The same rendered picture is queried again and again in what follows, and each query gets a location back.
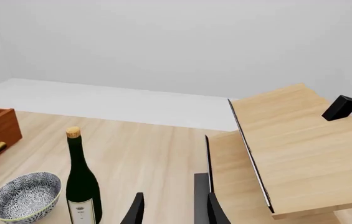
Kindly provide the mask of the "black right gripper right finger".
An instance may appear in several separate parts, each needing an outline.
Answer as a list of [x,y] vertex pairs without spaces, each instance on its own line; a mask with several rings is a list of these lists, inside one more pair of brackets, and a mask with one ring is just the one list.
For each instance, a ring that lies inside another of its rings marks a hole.
[[209,192],[207,196],[207,215],[209,224],[231,224],[214,192]]

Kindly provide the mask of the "black block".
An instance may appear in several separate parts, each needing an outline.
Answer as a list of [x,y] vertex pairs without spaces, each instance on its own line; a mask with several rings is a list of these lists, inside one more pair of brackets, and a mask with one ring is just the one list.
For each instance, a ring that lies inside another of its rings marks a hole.
[[327,121],[334,121],[348,117],[352,113],[352,98],[340,95],[322,114]]

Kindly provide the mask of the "blue white patterned bowl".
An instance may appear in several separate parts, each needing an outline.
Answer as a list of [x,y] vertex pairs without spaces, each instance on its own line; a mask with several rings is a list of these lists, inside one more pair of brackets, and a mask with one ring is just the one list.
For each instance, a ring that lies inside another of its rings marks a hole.
[[53,173],[35,172],[16,177],[0,188],[0,221],[32,224],[57,205],[62,182]]

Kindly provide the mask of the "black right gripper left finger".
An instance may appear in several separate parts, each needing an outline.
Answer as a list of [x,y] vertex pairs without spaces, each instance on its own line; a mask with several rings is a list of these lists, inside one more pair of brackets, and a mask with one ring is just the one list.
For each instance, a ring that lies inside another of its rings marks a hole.
[[145,210],[144,193],[138,192],[120,224],[142,224]]

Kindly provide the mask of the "dark green wine bottle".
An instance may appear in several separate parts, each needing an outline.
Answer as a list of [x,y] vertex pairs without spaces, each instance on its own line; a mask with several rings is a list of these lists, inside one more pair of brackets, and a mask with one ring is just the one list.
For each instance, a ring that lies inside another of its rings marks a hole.
[[102,220],[100,188],[83,153],[81,130],[66,129],[70,154],[70,173],[66,185],[66,201],[71,224],[99,224]]

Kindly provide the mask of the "pale wooden wine rack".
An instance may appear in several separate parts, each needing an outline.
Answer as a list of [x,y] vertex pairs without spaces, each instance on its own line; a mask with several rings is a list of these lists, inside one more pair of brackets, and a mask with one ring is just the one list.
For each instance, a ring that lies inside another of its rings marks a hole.
[[237,131],[205,138],[195,179],[231,224],[352,224],[352,115],[327,121],[332,103],[302,83],[229,101]]

